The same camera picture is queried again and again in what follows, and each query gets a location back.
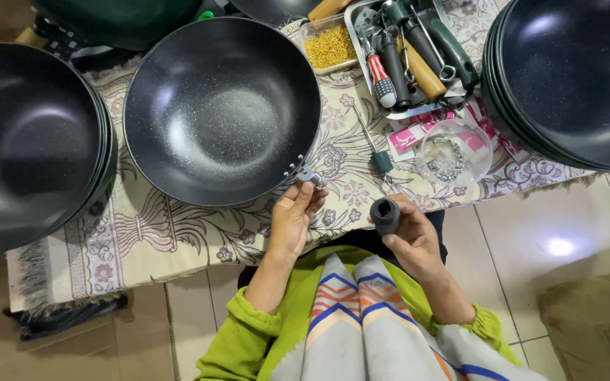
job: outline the black rubber handle grip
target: black rubber handle grip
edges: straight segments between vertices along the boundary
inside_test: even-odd
[[[420,25],[413,20],[406,21],[406,24],[404,24],[404,34],[409,41],[409,44],[413,46],[418,52],[418,55],[422,57],[436,76],[439,77],[441,65],[439,65],[439,60],[436,59],[435,51],[432,50],[432,46],[430,46],[430,42],[420,28]]]
[[[406,111],[411,107],[411,95],[409,94],[409,85],[406,83],[406,79],[404,79],[404,67],[399,59],[396,41],[385,33],[381,34],[378,56],[380,56],[380,62],[385,67],[385,73],[387,73],[394,84],[396,103],[393,106],[393,110]]]
[[[381,198],[371,205],[371,220],[380,235],[394,234],[399,229],[401,211],[394,200]]]

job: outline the metal tray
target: metal tray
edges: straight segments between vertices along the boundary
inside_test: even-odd
[[[345,25],[347,26],[348,31],[350,32],[350,37],[352,38],[352,45],[354,45],[354,50],[357,52],[357,57],[359,58],[359,65],[361,66],[361,70],[364,73],[364,78],[366,79],[366,84],[369,87],[369,91],[373,94],[373,86],[371,82],[371,76],[369,75],[369,69],[366,66],[366,57],[364,55],[364,50],[361,48],[359,44],[359,38],[357,37],[357,32],[354,31],[354,20],[357,18],[357,15],[363,10],[368,10],[373,8],[374,10],[380,9],[380,5],[383,4],[385,0],[364,0],[359,3],[349,5],[345,10]],[[451,23],[446,15],[446,11],[444,7],[441,5],[440,0],[432,0],[432,6],[434,7],[436,13],[439,15],[441,21],[446,25],[449,29],[451,28]],[[388,118],[388,119],[406,119],[408,117],[413,117],[415,115],[420,115],[423,113],[428,113],[433,110],[438,110],[442,108],[439,103],[430,103],[424,106],[410,108],[409,110],[404,111],[403,113],[395,113],[387,108],[380,106],[377,102],[375,96],[372,97],[373,102],[376,103],[378,110],[380,111],[380,115]],[[451,104],[458,104],[465,100],[465,97],[452,97],[449,99]]]

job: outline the red white striped screwdriver handle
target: red white striped screwdriver handle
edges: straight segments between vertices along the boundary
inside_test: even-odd
[[[396,92],[392,80],[385,73],[383,64],[380,63],[380,57],[377,54],[370,55],[366,60],[366,65],[373,77],[373,91],[376,92],[378,102],[385,108],[391,108],[396,103]]]

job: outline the non-stick coating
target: non-stick coating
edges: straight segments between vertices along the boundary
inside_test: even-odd
[[[215,18],[176,30],[145,58],[127,94],[126,141],[158,188],[196,205],[239,204],[292,173],[317,133],[321,94],[278,30]]]
[[[246,16],[272,26],[287,24],[294,16],[307,17],[321,0],[231,0]]]
[[[610,166],[610,1],[519,0],[502,67],[502,85],[540,133]]]
[[[78,74],[52,55],[0,44],[0,249],[40,238],[79,205],[100,126]]]

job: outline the pile of utensils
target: pile of utensils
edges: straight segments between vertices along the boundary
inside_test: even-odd
[[[368,0],[345,13],[367,82],[392,119],[462,101],[479,82],[474,65],[430,0]],[[461,97],[447,99],[460,88]],[[433,104],[433,108],[421,108]]]
[[[489,123],[529,152],[610,171],[610,5],[512,0],[491,25]]]
[[[88,212],[114,178],[117,151],[107,106],[80,73],[0,43],[0,251]]]

